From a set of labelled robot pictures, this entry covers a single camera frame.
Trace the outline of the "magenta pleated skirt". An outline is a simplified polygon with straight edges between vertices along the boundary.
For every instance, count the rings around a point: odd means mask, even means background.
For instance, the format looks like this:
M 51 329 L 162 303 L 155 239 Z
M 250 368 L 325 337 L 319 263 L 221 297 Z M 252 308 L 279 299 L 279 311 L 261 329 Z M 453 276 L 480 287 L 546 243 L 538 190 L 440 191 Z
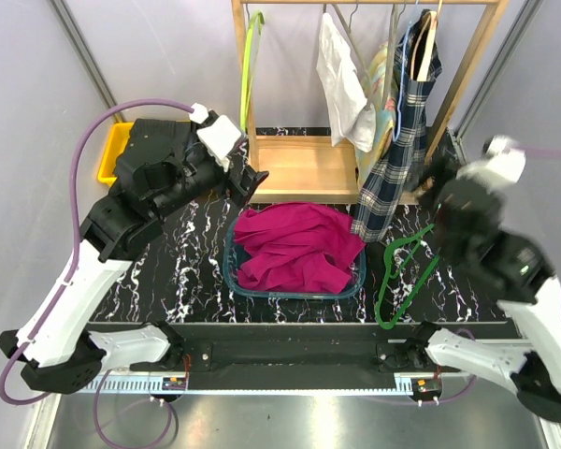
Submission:
M 341 293 L 365 247 L 351 227 L 349 215 L 314 203 L 245 210 L 233 231 L 234 243 L 249 256 L 237 271 L 238 285 L 252 291 Z

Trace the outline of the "white garment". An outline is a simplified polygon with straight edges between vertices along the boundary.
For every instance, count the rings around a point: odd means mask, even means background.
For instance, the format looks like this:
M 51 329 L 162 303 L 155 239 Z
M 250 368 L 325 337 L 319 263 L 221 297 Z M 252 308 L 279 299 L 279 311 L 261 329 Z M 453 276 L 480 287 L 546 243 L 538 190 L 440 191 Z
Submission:
M 324 90 L 331 144 L 336 146 L 346 138 L 356 150 L 371 152 L 376 110 L 360 84 L 350 46 L 329 13 L 322 16 L 316 71 Z

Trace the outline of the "grey hanger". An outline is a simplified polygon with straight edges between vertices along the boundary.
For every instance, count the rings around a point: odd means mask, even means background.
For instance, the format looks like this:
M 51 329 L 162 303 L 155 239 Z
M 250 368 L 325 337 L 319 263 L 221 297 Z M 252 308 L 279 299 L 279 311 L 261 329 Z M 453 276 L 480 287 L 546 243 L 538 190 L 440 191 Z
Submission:
M 350 13 L 349 19 L 346 19 L 344 14 L 342 13 L 340 7 L 338 6 L 338 3 L 333 3 L 332 4 L 332 9 L 334 9 L 335 14 L 338 17 L 339 23 L 347 37 L 347 40 L 349 41 L 357 62 L 359 63 L 359 65 L 361 66 L 361 68 L 364 70 L 364 82 L 366 85 L 366 89 L 367 89 L 367 105 L 365 106 L 365 109 L 370 109 L 372 107 L 373 104 L 373 91 L 374 88 L 376 87 L 375 82 L 372 79 L 372 75 L 370 73 L 369 70 L 369 65 L 366 64 L 365 62 L 365 58 L 363 53 L 361 52 L 360 46 L 357 44 L 356 39 L 354 38 L 353 32 L 352 32 L 352 18 L 354 16 L 354 14 L 358 11 L 360 6 L 360 2 L 359 1 L 355 1 L 354 2 L 354 7 L 352 12 Z

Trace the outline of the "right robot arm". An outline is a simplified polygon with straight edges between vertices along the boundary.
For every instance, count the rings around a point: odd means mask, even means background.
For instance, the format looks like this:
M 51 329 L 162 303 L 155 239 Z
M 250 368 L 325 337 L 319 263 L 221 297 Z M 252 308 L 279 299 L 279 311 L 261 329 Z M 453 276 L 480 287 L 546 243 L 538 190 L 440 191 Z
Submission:
M 406 347 L 406 359 L 420 371 L 436 364 L 498 384 L 536 416 L 561 424 L 561 282 L 535 242 L 500 227 L 501 192 L 524 168 L 522 154 L 463 167 L 440 158 L 419 181 L 433 182 L 421 199 L 435 212 L 439 256 L 488 292 L 531 350 L 497 349 L 424 323 Z

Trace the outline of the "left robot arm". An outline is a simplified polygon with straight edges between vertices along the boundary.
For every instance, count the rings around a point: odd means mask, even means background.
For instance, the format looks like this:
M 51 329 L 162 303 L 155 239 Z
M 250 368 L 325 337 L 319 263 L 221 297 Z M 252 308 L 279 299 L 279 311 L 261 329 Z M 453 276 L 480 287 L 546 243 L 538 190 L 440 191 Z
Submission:
M 133 123 L 114 182 L 81 221 L 61 277 L 24 327 L 0 335 L 0 349 L 22 364 L 30 389 L 72 394 L 111 369 L 184 365 L 183 338 L 165 323 L 112 332 L 87 325 L 110 287 L 163 234 L 169 215 L 213 190 L 239 207 L 251 200 L 266 173 L 232 171 L 245 138 L 224 115 Z

